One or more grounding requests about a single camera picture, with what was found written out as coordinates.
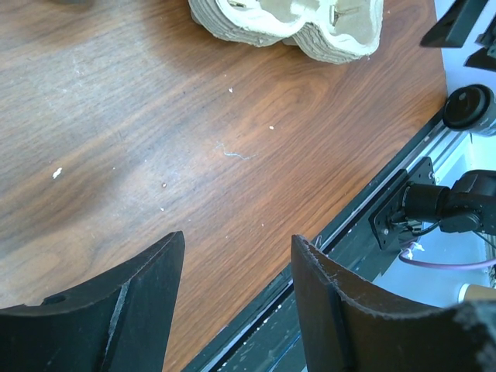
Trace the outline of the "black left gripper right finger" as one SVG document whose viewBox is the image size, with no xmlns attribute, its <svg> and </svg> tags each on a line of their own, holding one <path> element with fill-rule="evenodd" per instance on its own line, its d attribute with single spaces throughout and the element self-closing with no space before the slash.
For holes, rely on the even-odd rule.
<svg viewBox="0 0 496 372">
<path fill-rule="evenodd" d="M 493 371 L 495 303 L 435 308 L 380 288 L 291 238 L 309 371 Z"/>
</svg>

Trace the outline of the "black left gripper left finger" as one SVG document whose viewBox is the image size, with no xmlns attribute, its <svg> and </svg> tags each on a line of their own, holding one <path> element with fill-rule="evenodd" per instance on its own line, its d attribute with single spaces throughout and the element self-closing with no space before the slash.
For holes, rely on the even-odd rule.
<svg viewBox="0 0 496 372">
<path fill-rule="evenodd" d="M 41 305 L 1 310 L 3 371 L 160 371 L 184 262 L 172 232 Z"/>
</svg>

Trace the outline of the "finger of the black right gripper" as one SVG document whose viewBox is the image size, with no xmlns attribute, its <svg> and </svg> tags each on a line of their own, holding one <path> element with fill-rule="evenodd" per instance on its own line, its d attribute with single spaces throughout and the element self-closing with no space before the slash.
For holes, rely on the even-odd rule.
<svg viewBox="0 0 496 372">
<path fill-rule="evenodd" d="M 495 23 L 492 22 L 486 30 L 476 38 L 481 48 L 471 54 L 464 66 L 495 72 Z"/>
<path fill-rule="evenodd" d="M 487 0 L 456 0 L 422 37 L 420 46 L 461 48 L 486 4 Z"/>
</svg>

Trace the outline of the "beige pulp cup carrier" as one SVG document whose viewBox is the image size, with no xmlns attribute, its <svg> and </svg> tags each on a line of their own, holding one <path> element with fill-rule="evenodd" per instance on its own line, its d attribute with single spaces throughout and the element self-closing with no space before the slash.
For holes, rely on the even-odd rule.
<svg viewBox="0 0 496 372">
<path fill-rule="evenodd" d="M 297 46 L 313 60 L 346 64 L 379 47 L 384 3 L 356 1 L 190 1 L 193 20 L 214 37 L 268 47 Z"/>
</svg>

